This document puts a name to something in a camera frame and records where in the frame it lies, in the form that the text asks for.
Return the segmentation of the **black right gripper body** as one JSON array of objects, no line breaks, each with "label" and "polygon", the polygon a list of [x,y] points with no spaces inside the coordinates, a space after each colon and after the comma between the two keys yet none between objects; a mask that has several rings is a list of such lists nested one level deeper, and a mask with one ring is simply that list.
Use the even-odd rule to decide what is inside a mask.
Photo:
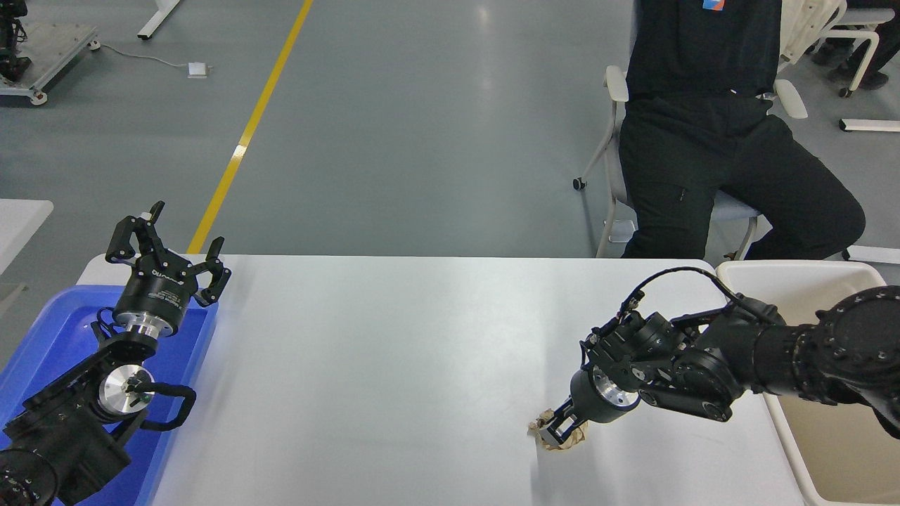
[{"label": "black right gripper body", "polygon": [[577,420],[601,424],[614,422],[641,402],[639,394],[618,387],[597,365],[575,372],[571,397]]}]

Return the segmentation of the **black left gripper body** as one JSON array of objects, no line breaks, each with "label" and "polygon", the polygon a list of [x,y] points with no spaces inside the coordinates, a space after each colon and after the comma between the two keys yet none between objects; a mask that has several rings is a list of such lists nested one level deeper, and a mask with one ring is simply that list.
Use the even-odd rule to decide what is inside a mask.
[{"label": "black left gripper body", "polygon": [[188,268],[183,257],[157,261],[142,256],[115,307],[115,321],[124,327],[132,315],[147,313],[163,320],[170,329],[181,326],[193,291],[181,273]]}]

